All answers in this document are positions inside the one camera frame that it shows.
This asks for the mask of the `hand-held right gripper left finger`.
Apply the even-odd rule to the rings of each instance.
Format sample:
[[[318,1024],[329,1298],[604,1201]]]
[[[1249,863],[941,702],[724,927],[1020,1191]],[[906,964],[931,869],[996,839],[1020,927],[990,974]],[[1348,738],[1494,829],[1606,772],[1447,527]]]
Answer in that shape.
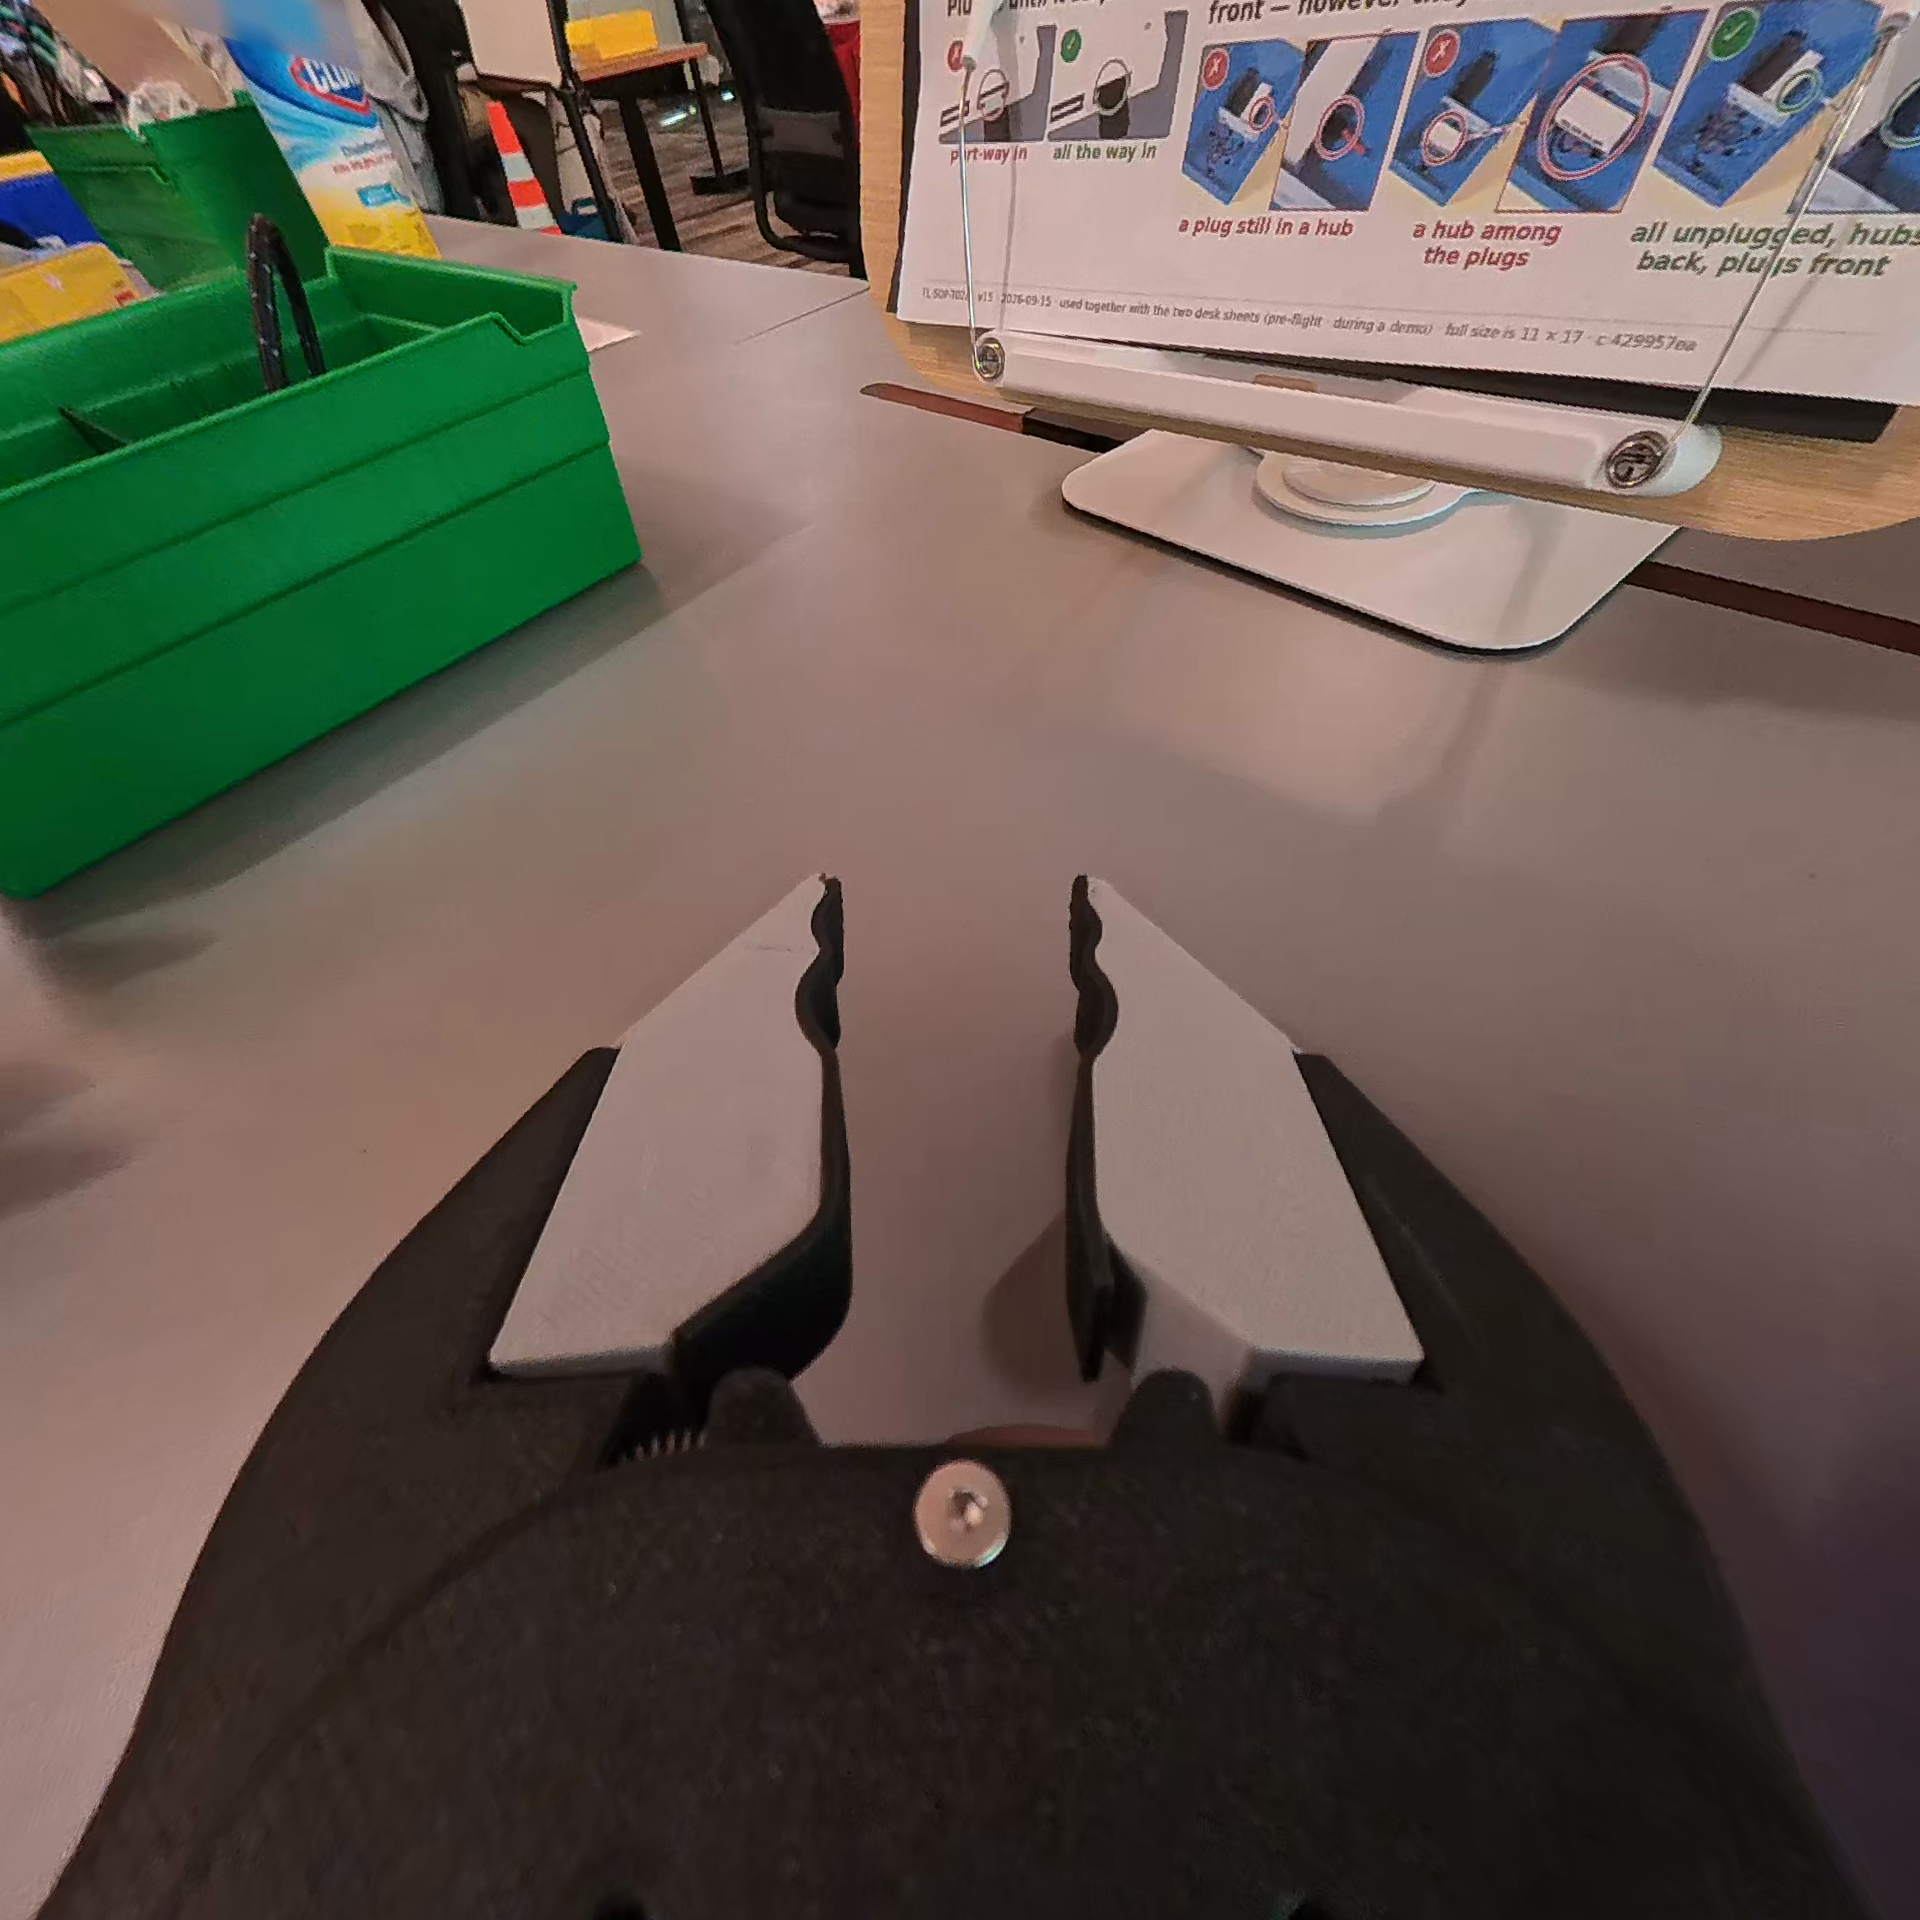
[[[509,1377],[655,1380],[700,1423],[799,1377],[852,1298],[843,887],[810,876],[614,1045],[489,1350]]]

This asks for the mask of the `black chair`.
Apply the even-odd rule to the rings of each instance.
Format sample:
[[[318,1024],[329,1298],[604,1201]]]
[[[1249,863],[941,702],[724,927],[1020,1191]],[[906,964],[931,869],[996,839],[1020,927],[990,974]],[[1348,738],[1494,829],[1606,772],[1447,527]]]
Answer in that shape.
[[[868,277],[857,106],[811,1],[708,1],[747,135],[751,212],[787,256]]]

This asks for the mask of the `wipes tub blue yellow label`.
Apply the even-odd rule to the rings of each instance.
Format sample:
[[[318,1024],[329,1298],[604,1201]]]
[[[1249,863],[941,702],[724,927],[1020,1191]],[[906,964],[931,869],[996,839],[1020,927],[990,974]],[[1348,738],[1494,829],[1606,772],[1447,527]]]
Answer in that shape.
[[[441,258],[356,72],[255,39],[226,39],[225,52],[329,247]]]

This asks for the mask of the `small green bin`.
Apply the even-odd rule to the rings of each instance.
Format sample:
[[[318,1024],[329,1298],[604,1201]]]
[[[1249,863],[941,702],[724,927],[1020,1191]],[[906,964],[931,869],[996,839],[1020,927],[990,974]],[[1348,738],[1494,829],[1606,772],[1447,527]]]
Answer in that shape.
[[[30,125],[30,138],[102,242],[162,292],[241,273],[255,214],[301,280],[327,273],[319,220],[246,94],[145,128]]]

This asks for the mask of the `yellow printed box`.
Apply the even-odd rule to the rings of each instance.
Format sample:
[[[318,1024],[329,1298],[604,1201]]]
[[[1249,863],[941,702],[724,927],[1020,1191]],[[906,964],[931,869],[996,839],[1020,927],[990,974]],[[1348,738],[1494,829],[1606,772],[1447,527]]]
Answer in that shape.
[[[3,156],[3,342],[150,296],[37,150]]]

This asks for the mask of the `orange traffic cone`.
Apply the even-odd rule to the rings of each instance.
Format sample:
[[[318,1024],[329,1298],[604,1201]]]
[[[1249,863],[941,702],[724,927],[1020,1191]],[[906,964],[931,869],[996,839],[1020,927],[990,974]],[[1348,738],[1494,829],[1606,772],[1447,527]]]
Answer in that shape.
[[[509,110],[495,96],[487,96],[487,125],[500,173],[507,188],[511,217],[521,230],[563,233],[555,209],[549,205],[537,172],[521,145]]]

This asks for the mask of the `black braided cable green plugs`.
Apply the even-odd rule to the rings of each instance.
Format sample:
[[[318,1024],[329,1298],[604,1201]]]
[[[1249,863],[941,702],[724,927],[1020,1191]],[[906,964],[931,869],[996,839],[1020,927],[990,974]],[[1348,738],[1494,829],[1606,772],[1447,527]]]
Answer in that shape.
[[[299,348],[305,373],[322,376],[327,357],[295,254],[266,212],[246,220],[244,282],[262,392],[295,384],[287,337]]]

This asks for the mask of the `white stand base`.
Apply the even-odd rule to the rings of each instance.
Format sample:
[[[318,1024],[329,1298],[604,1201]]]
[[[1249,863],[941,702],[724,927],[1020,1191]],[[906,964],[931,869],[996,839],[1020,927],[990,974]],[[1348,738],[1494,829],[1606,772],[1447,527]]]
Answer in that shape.
[[[993,329],[1003,396],[1139,425],[1066,504],[1463,654],[1564,637],[1674,527],[1618,508],[1693,490],[1721,431],[1377,374]]]

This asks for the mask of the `wooden stand board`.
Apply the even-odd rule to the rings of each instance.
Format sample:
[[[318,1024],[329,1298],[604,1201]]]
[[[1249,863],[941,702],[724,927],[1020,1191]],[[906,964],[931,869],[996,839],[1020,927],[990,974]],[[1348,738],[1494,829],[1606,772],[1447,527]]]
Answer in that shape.
[[[1773,541],[1853,537],[1918,517],[1918,413],[1913,406],[1899,409],[1874,444],[1725,429],[1718,464],[1698,486],[1677,495],[1645,498],[1644,490],[1604,495],[1556,486],[1532,476],[1415,464],[1379,447],[1326,447],[1257,433],[1245,425],[1219,428],[980,382],[974,373],[966,334],[961,327],[913,324],[894,311],[892,280],[900,250],[906,135],[909,130],[906,65],[919,50],[919,34],[907,23],[902,1],[863,1],[859,29],[861,249],[871,273],[871,296],[883,313],[892,348],[906,361],[909,392],[937,413],[980,417],[990,425],[1020,425],[1027,416],[1044,416],[1122,440],[1158,429],[1175,438],[1209,445],[1321,457],[1380,473],[1410,473],[1443,485],[1541,498],[1565,508],[1622,511],[1717,537]]]

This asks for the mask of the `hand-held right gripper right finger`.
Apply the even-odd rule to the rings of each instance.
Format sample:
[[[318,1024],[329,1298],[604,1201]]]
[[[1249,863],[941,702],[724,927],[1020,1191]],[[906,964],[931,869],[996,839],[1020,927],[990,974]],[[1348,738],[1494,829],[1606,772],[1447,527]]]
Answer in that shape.
[[[1186,1374],[1220,1423],[1285,1375],[1410,1383],[1425,1344],[1289,1034],[1092,876],[1070,980],[1079,1375]]]

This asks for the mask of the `green storage bin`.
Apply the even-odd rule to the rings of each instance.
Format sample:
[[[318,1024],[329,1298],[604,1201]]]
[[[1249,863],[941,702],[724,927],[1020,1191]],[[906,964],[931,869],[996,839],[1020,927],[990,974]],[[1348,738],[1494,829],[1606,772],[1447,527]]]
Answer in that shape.
[[[565,278],[338,250],[4,345],[3,885],[35,898],[641,561]]]

